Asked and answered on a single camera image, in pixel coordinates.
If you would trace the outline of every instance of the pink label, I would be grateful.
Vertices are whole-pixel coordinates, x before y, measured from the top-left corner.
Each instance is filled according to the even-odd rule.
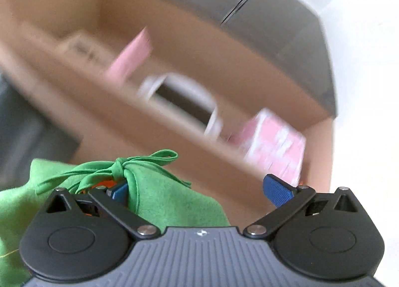
[[[115,83],[123,84],[128,77],[151,54],[152,46],[147,29],[144,28],[121,52],[105,72],[105,76]]]

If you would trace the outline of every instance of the blue gripper pad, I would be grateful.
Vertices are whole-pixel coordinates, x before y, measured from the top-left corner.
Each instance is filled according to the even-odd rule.
[[[263,193],[278,208],[292,199],[296,189],[274,175],[263,179]]]
[[[106,194],[118,203],[121,203],[122,205],[127,207],[129,186],[126,180],[123,180],[112,188],[109,188]]]

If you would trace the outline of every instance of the green cloth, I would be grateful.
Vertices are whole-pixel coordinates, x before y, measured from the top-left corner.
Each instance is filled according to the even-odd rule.
[[[19,241],[41,204],[55,187],[80,193],[101,181],[126,179],[128,208],[158,226],[229,226],[215,199],[190,189],[162,166],[176,160],[177,153],[164,149],[150,156],[118,158],[69,165],[42,159],[31,164],[29,182],[0,191],[0,287],[19,287],[29,274],[17,250]]]

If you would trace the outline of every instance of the pink box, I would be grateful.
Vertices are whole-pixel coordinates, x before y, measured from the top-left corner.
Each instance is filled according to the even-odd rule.
[[[228,142],[265,174],[271,173],[296,187],[305,151],[305,137],[268,109],[262,109]]]

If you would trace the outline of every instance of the metal pivot screw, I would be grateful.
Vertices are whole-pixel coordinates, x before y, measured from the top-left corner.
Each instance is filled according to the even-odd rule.
[[[154,235],[157,228],[154,225],[142,225],[137,229],[137,232],[143,236]]]
[[[251,225],[247,227],[247,232],[251,235],[263,235],[266,231],[266,227],[262,225]]]

